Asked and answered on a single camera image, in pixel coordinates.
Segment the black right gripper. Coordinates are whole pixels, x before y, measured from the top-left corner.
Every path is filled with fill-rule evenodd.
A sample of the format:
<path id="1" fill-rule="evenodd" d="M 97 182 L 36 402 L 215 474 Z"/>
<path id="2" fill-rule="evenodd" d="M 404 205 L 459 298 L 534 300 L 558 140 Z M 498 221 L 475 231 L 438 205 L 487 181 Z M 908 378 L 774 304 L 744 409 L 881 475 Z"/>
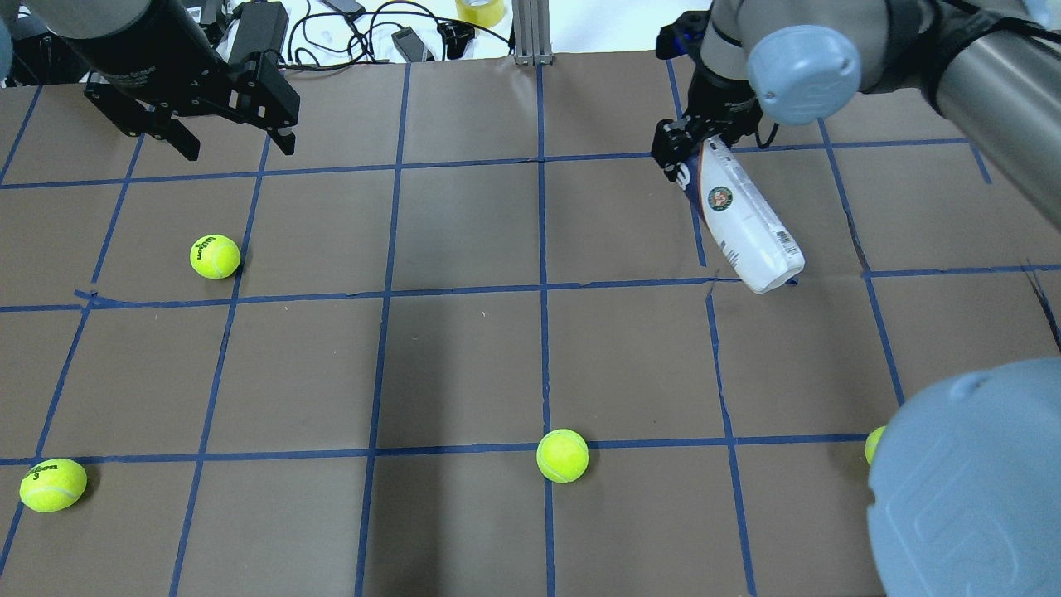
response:
<path id="1" fill-rule="evenodd" d="M 653 131 L 651 156 L 666 175 L 677 182 L 678 169 L 701 141 L 719 135 L 728 147 L 758 133 L 763 111 L 746 80 L 729 80 L 696 63 L 688 106 L 682 118 L 662 119 Z"/>

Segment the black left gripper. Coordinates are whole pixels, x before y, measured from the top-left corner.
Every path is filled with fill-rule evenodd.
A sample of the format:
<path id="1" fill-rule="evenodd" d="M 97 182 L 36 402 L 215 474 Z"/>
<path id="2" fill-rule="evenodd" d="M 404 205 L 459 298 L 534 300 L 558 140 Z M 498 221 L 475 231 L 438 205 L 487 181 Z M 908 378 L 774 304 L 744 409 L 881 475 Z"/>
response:
<path id="1" fill-rule="evenodd" d="M 221 56 L 181 1 L 109 1 L 111 20 L 72 34 L 70 48 L 90 65 L 85 96 L 120 131 L 169 143 L 201 158 L 201 140 L 179 117 L 220 116 L 269 133 L 286 156 L 296 150 L 300 98 L 280 71 L 288 12 L 280 2 L 234 11 L 234 40 Z"/>

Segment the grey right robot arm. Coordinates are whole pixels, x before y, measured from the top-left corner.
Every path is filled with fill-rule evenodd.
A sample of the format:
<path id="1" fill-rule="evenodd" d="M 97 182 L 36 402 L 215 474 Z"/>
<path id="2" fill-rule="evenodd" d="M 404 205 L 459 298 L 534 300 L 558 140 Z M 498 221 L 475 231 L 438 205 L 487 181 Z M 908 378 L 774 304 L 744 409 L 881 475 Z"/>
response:
<path id="1" fill-rule="evenodd" d="M 715 1 L 656 39 L 695 66 L 653 159 L 747 287 L 806 261 L 731 147 L 762 117 L 797 126 L 918 88 L 1053 226 L 1059 32 L 1042 1 Z M 909 398 L 870 458 L 867 525 L 889 596 L 1057 596 L 1059 359 L 967 371 Z"/>

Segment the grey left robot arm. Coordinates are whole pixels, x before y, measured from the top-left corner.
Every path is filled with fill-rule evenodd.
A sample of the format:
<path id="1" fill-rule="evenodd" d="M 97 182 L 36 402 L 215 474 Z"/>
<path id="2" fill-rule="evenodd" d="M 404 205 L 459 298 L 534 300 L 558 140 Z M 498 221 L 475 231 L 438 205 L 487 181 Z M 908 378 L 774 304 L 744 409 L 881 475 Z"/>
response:
<path id="1" fill-rule="evenodd" d="M 197 160 L 201 140 L 182 120 L 219 116 L 254 125 L 283 154 L 294 153 L 300 98 L 281 73 L 281 2 L 236 8 L 228 56 L 178 1 L 29 1 L 27 8 L 87 62 L 85 96 L 120 131 L 166 141 Z"/>

